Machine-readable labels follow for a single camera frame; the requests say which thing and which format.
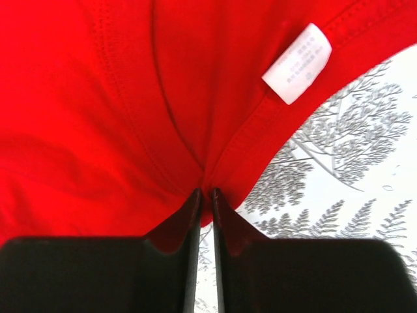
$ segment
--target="patterned fabric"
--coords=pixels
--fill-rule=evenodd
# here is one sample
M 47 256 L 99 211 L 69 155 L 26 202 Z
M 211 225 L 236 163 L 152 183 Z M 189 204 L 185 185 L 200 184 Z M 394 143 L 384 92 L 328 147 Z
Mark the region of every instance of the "patterned fabric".
M 375 238 L 417 291 L 417 46 L 328 99 L 237 210 L 269 237 Z M 217 312 L 212 224 L 200 238 L 195 311 Z

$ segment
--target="white tag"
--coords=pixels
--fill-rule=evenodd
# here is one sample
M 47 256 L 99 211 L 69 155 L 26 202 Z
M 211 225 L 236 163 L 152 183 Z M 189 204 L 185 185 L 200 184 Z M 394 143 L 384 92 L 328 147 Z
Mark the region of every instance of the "white tag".
M 314 24 L 309 24 L 262 76 L 286 104 L 293 103 L 326 66 L 332 47 Z

